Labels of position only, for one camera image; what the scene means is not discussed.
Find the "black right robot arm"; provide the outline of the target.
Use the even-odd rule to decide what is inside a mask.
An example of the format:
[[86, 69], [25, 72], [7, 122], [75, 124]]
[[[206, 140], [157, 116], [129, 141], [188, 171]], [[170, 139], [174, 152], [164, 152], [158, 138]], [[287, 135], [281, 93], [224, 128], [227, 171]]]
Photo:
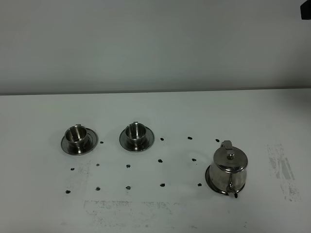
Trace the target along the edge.
[[311, 0], [306, 0], [301, 4], [300, 13], [302, 20], [311, 20]]

